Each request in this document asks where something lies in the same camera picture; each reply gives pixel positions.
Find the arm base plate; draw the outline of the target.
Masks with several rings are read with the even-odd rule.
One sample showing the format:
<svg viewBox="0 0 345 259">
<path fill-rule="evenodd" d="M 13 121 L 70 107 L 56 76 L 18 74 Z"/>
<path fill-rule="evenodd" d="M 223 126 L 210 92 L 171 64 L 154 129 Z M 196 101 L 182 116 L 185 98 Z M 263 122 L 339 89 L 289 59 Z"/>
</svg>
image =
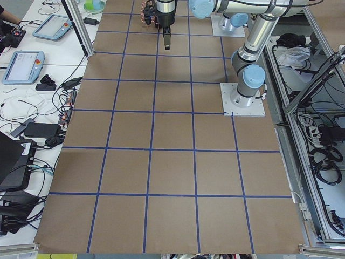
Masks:
<svg viewBox="0 0 345 259">
<path fill-rule="evenodd" d="M 211 16 L 213 36 L 217 37 L 245 37 L 244 27 L 235 27 L 231 24 L 230 19 L 224 16 Z"/>
<path fill-rule="evenodd" d="M 243 97 L 237 91 L 238 83 L 220 83 L 223 114 L 238 117 L 264 117 L 265 110 L 260 91 L 255 96 Z"/>
</svg>

